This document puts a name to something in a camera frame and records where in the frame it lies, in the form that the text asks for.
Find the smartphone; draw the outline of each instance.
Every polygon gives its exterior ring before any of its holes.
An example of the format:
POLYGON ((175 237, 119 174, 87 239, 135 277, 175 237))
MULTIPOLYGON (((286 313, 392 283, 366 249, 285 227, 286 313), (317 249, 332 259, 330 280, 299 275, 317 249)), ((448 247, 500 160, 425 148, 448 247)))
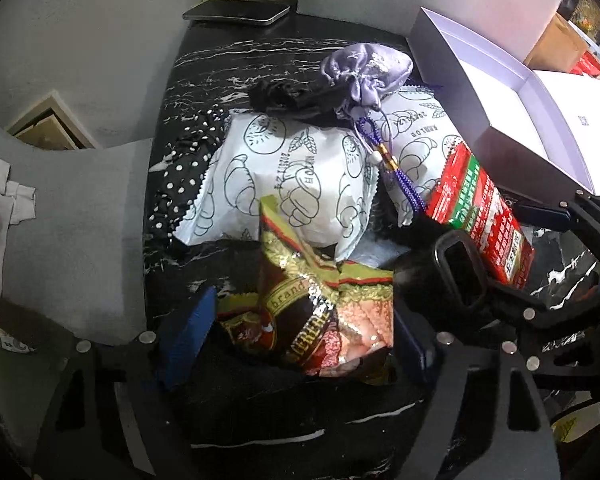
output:
POLYGON ((273 2, 207 0, 189 9, 182 17, 194 22, 231 22, 265 27, 288 12, 288 5, 273 2))

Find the red fabric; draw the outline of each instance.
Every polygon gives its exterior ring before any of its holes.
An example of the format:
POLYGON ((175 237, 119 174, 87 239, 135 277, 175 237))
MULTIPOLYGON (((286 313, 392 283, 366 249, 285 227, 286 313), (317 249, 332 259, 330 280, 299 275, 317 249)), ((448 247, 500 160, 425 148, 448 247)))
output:
POLYGON ((596 56, 587 50, 574 69, 571 70, 571 73, 576 75, 588 74, 592 77, 598 77, 600 75, 600 62, 596 56))

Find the purple satin pouch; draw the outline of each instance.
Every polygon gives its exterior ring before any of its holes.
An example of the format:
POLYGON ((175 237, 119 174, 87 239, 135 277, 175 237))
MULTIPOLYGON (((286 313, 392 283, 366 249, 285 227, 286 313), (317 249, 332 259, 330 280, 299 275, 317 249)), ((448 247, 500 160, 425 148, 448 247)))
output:
POLYGON ((356 106, 380 109, 382 98, 397 91, 411 75, 413 61, 405 53, 377 43, 357 43, 337 50, 320 65, 320 81, 349 85, 348 97, 336 112, 349 116, 356 106))

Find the croissant print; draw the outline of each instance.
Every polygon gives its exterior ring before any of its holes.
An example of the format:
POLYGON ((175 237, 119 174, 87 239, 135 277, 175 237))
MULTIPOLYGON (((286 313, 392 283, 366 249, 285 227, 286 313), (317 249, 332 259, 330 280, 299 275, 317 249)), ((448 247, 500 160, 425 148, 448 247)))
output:
POLYGON ((412 182, 417 182, 424 176, 427 171, 424 161, 427 160, 431 150, 437 147, 438 144, 435 140, 429 139, 429 137, 421 137, 412 140, 402 149, 400 152, 400 168, 412 182))
POLYGON ((234 156, 224 172, 224 197, 241 213, 258 216, 256 186, 246 163, 245 153, 234 156))
POLYGON ((365 158, 355 137, 345 136, 342 139, 342 149, 347 163, 347 173, 351 178, 359 177, 365 165, 365 158))
POLYGON ((286 126, 280 119, 267 115, 257 116, 244 131, 244 143, 259 155, 277 152, 286 139, 286 126))
POLYGON ((358 197, 356 205, 350 203, 353 200, 352 197, 345 197, 345 192, 351 188, 351 184, 346 184, 346 177, 347 175, 344 173, 340 177, 340 192, 338 194, 338 203, 336 204, 336 219, 344 228, 343 238, 349 238, 353 234, 354 222, 357 218, 360 218, 361 224, 363 223, 362 217, 365 211, 365 203, 362 197, 358 197))
POLYGON ((214 203, 214 181, 211 179, 211 184, 206 192, 205 199, 202 202, 202 210, 193 229, 196 236, 204 236, 214 225, 214 214, 216 212, 216 204, 214 203))
POLYGON ((431 110, 433 110, 433 114, 431 115, 432 119, 439 119, 440 117, 446 116, 445 109, 442 106, 440 106, 439 104, 420 103, 420 106, 425 107, 425 108, 430 108, 431 110))
POLYGON ((389 138, 389 132, 393 134, 393 138, 399 134, 403 134, 409 131, 409 128, 413 126, 413 123, 419 119, 419 115, 415 110, 402 110, 387 115, 389 123, 387 121, 382 125, 382 133, 385 139, 389 138))
POLYGON ((294 162, 286 168, 280 186, 280 210, 292 227, 307 225, 320 211, 320 180, 305 162, 294 162))
POLYGON ((456 144, 461 141, 462 137, 456 134, 449 134, 442 139, 442 153, 445 155, 445 158, 449 158, 456 144))
POLYGON ((426 101, 434 97, 433 90, 424 86, 403 88, 402 90, 398 90, 398 94, 409 101, 426 101))

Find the blue block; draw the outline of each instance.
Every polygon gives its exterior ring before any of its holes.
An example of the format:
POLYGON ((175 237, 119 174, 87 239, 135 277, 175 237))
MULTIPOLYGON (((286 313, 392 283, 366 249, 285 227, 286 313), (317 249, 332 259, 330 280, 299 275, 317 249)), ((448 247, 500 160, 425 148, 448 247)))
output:
POLYGON ((216 289, 209 287, 188 312, 173 312, 158 330, 162 368, 158 378, 171 391, 189 379, 196 357, 216 319, 216 289))

